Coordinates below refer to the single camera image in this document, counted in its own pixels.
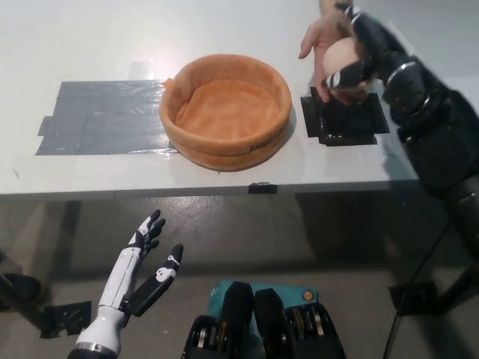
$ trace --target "black cable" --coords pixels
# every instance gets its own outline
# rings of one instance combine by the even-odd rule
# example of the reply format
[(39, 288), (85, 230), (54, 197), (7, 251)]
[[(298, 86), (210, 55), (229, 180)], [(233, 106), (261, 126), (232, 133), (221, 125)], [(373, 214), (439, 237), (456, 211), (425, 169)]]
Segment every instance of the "black cable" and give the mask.
[(441, 233), (437, 236), (437, 239), (431, 246), (430, 250), (427, 252), (426, 256), (422, 260), (421, 264), (419, 267), (416, 269), (414, 274), (411, 276), (411, 280), (409, 281), (409, 284), (406, 288), (406, 290), (403, 293), (403, 297), (401, 298), (401, 302), (397, 306), (396, 309), (396, 315), (394, 316), (394, 320), (392, 322), (391, 330), (389, 331), (389, 336), (388, 336), (388, 342), (386, 343), (386, 347), (384, 349), (384, 354), (382, 355), (382, 359), (388, 359), (389, 358), (389, 353), (391, 352), (392, 349), (392, 344), (394, 341), (394, 334), (396, 333), (397, 327), (399, 325), (399, 313), (401, 313), (401, 310), (403, 309), (403, 305), (406, 302), (407, 295), (409, 294), (409, 291), (416, 280), (416, 277), (419, 275), (421, 272), (422, 268), (426, 264), (426, 262), (429, 260), (429, 258), (433, 255), (434, 251), (436, 250), (438, 244), (441, 242), (441, 239), (444, 237), (445, 233), (447, 232), (449, 226), (451, 225), (451, 221), (449, 221), (444, 228), (442, 228)]

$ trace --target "black stand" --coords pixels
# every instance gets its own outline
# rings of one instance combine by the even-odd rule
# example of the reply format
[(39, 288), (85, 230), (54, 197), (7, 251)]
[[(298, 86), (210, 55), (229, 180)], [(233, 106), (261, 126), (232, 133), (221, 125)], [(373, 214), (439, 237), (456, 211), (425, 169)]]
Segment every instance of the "black stand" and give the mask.
[[(470, 264), (459, 278), (441, 295), (437, 294), (434, 282), (417, 283), (411, 286), (401, 307), (399, 316), (424, 314), (444, 314), (471, 297), (477, 295), (479, 288), (479, 261)], [(391, 298), (398, 309), (407, 286), (389, 288)]]
[(312, 87), (311, 96), (301, 98), (301, 106), (308, 137), (318, 137), (326, 146), (377, 144), (375, 134), (389, 133), (377, 93), (346, 106), (334, 97), (325, 104)]
[(58, 337), (64, 329), (68, 335), (80, 334), (91, 322), (90, 301), (46, 307), (41, 311), (35, 304), (19, 295), (1, 275), (0, 300), (36, 327), (42, 338)]

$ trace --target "round fabric bowl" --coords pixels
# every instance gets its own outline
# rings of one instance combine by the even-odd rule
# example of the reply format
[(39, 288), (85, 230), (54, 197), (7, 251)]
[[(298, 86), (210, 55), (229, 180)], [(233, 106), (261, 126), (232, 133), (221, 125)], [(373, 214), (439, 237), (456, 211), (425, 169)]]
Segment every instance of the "round fabric bowl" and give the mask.
[(291, 93), (259, 60), (210, 55), (187, 64), (165, 89), (159, 116), (171, 143), (215, 170), (259, 165), (287, 139)]

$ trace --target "white robotic hand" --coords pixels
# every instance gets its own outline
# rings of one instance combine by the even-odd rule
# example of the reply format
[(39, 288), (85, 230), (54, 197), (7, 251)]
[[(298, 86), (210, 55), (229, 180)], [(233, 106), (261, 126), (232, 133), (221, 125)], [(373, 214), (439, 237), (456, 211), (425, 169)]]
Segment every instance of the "white robotic hand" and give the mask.
[(159, 244), (155, 238), (165, 225), (164, 218), (156, 222), (159, 216), (156, 210), (145, 219), (121, 251), (100, 299), (97, 317), (80, 334), (68, 359), (117, 358), (121, 351), (120, 331), (130, 315), (141, 316), (173, 283), (183, 256), (182, 245), (176, 245), (162, 267), (134, 291), (143, 259)]

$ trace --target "human finger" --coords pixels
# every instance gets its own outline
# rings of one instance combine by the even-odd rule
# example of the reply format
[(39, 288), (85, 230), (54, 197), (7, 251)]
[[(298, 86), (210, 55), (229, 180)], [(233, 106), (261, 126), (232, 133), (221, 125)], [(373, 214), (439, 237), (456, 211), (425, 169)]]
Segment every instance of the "human finger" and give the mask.
[(331, 95), (339, 99), (343, 105), (349, 106), (353, 103), (350, 94), (341, 90), (332, 90)]
[(301, 49), (299, 52), (299, 58), (305, 58), (313, 49), (313, 46), (317, 44), (318, 38), (321, 35), (321, 19), (313, 22), (308, 26), (306, 34), (301, 42)]

